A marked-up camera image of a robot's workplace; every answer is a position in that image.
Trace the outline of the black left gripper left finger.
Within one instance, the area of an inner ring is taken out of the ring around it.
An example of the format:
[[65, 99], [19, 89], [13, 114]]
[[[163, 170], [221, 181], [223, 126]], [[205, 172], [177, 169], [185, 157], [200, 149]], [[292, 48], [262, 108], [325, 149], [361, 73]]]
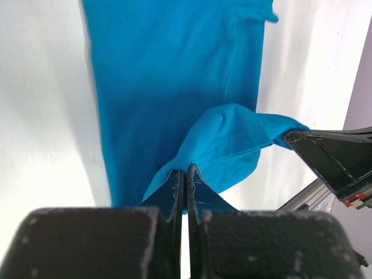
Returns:
[[179, 278], [184, 173], [132, 208], [42, 208], [21, 223], [2, 278]]

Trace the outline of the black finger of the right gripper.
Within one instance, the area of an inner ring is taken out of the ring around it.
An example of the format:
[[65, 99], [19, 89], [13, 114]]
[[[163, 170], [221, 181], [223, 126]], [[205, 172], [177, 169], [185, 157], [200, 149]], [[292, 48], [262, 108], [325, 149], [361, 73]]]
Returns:
[[284, 141], [346, 207], [371, 208], [371, 127], [291, 130]]

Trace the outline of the blue t shirt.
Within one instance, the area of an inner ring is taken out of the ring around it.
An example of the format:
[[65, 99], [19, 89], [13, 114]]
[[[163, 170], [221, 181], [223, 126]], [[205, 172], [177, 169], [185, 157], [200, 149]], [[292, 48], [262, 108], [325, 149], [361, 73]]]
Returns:
[[272, 1], [84, 1], [114, 207], [195, 164], [223, 192], [286, 147], [296, 120], [256, 111]]

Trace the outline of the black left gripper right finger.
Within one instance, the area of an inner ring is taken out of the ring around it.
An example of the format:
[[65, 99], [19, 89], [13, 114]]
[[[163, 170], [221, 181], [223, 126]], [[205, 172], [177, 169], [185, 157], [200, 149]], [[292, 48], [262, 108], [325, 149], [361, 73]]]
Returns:
[[187, 173], [192, 278], [362, 278], [339, 222], [320, 211], [239, 211]]

